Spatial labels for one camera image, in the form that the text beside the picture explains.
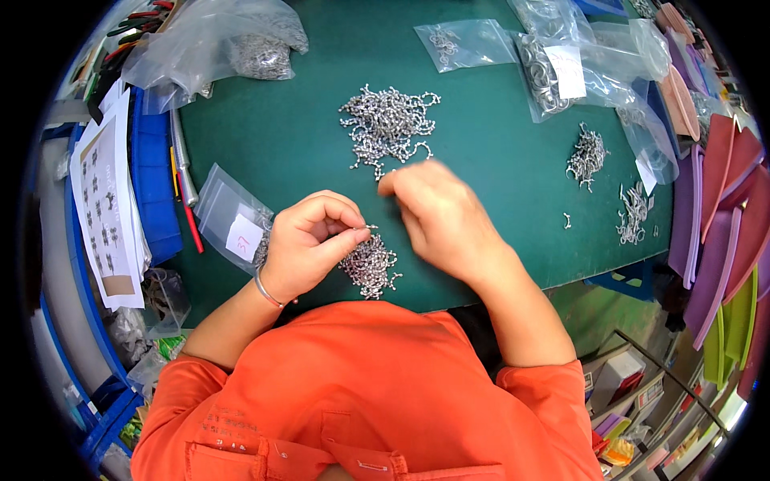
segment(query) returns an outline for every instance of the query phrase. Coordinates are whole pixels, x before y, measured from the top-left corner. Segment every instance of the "wrist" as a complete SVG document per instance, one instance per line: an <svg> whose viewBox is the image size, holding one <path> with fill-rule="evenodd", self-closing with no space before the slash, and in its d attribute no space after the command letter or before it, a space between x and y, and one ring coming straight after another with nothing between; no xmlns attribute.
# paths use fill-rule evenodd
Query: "wrist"
<svg viewBox="0 0 770 481"><path fill-rule="evenodd" d="M518 254L505 242L484 250L484 259L463 281L483 298L511 284L524 267Z"/></svg>
<svg viewBox="0 0 770 481"><path fill-rule="evenodd" d="M261 282L262 287L265 289L265 292L267 292L269 296L279 304L283 304L285 306L296 299L296 294L287 288L286 283L280 278L278 273L270 268L269 264L265 264L261 270L257 268L254 282L256 282L256 276L259 276L259 281Z"/></svg>

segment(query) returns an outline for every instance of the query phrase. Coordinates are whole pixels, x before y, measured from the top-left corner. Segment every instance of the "metal rod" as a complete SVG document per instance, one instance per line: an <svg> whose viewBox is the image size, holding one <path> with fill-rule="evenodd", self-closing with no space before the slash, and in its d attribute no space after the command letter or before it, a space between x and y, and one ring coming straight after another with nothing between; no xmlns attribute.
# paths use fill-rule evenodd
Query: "metal rod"
<svg viewBox="0 0 770 481"><path fill-rule="evenodd" d="M185 137L182 134L182 121L179 120L179 111L177 109L171 109L171 144L174 148L176 170L182 176L183 201L188 207L194 207L198 203L198 191L195 188L195 184L193 184L193 178L189 172L190 160L187 156Z"/></svg>
<svg viewBox="0 0 770 481"><path fill-rule="evenodd" d="M684 384L681 380L679 380L679 378L677 376L675 376L675 374L673 372L671 372L671 370L668 367L664 366L663 363L658 361L655 357L653 357L653 355L650 354L650 352L648 350L646 350L645 348L640 346L636 341L634 341L630 337L626 336L625 333L623 333L621 330L616 329L615 330L615 334L617 334L618 336L620 336L624 340L628 341L637 351L641 352L641 354L644 357L650 359L652 361L652 363L655 364L658 368L663 369L665 371L665 373L668 374L674 380L674 382L676 382L679 385L679 387L684 389L687 394L692 396L692 399L694 399L695 402L697 402L698 405L700 405L700 407L703 408L703 410L706 412L706 414L708 414L708 416L711 418L711 420L714 421L714 423L717 426L719 426L719 429L723 432L723 436L726 439L729 439L730 435L728 434L728 430L725 427L725 425L722 423L721 419L719 419L719 416L717 416L716 413L714 413L714 411L711 410L711 407L706 403L706 401L704 401L703 399L701 399L700 396L695 394L695 391L693 391L690 388L690 386Z"/></svg>

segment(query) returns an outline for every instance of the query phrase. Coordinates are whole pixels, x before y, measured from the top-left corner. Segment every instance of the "paper sheet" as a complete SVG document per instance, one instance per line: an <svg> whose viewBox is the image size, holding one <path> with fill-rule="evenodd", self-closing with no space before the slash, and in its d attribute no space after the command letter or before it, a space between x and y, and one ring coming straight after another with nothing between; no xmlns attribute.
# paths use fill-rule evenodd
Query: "paper sheet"
<svg viewBox="0 0 770 481"><path fill-rule="evenodd" d="M129 98L128 92L121 95L101 125L89 122L69 166L85 250L110 309L144 307L139 284L145 251L143 234L136 235L141 226L128 170Z"/></svg>
<svg viewBox="0 0 770 481"><path fill-rule="evenodd" d="M569 45L545 47L545 55L554 66L559 81L559 97L578 99L585 97L585 79L583 64L580 60L580 48Z"/></svg>
<svg viewBox="0 0 770 481"><path fill-rule="evenodd" d="M647 197L649 197L652 193L652 189L658 184L658 181L655 180L655 174L652 173L650 161L644 150L641 151L641 155L636 158L636 169L639 171L641 183L644 184L644 192L647 194Z"/></svg>
<svg viewBox="0 0 770 481"><path fill-rule="evenodd" d="M239 213L227 233L225 247L246 262L252 262L263 233L261 227Z"/></svg>

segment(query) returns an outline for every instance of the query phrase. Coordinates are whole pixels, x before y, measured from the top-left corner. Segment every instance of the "workbench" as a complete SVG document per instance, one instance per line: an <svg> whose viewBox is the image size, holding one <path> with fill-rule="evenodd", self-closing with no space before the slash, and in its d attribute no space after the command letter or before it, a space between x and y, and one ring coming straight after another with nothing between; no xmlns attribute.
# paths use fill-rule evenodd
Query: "workbench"
<svg viewBox="0 0 770 481"><path fill-rule="evenodd" d="M517 65L462 68L439 74L415 34L416 25L466 18L495 18L504 28L523 31L504 0L304 0L296 9L310 39L310 51L292 54L296 77L286 81L226 78L215 83L211 99L180 110L192 178L203 187L214 162L260 201L279 212L311 192L332 189L361 208L367 223L380 227L389 249L398 253L391 272L402 272L397 291L382 300L429 312L477 302L463 283L419 259L393 199L377 196L373 168L349 169L355 155L349 129L337 109L369 84L390 86L409 95L435 92L441 103L428 109L436 121L427 140L478 194L497 230L513 246L543 289L585 279L663 252L671 230L671 186L654 189L654 208L642 224L647 235L637 246L620 245L615 226L621 184L640 179L613 109L574 105L541 124L531 121L526 85ZM636 16L630 6L627 10ZM593 193L565 175L586 122L611 152L594 175ZM409 162L424 155L418 152ZM387 169L401 167L384 159ZM566 212L572 227L565 229ZM184 249L167 266L184 279L192 303L185 326L193 327L238 291L249 276L204 240L199 255L183 226ZM653 236L654 227L659 235ZM302 312L343 300L362 299L359 288L334 269L313 291L289 306Z"/></svg>

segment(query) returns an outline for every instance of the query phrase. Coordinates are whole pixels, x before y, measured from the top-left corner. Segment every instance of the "white paper label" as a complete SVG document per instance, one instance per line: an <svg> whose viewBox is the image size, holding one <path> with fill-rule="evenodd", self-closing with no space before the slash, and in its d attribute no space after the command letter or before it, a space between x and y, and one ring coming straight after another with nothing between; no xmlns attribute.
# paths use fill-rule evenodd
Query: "white paper label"
<svg viewBox="0 0 770 481"><path fill-rule="evenodd" d="M652 189L658 184L655 179L655 174L652 173L652 167L650 167L650 161L647 158L647 153L641 151L641 158L636 159L636 169L639 171L641 177L641 183L644 184L644 192L647 193L647 197L652 193Z"/></svg>
<svg viewBox="0 0 770 481"><path fill-rule="evenodd" d="M585 97L585 80L583 79L583 65L580 61L580 48L557 45L546 47L544 50L556 71L556 78L559 81L559 97L562 99Z"/></svg>
<svg viewBox="0 0 770 481"><path fill-rule="evenodd" d="M230 226L225 247L246 262L252 262L263 232L261 227L238 214L235 222Z"/></svg>

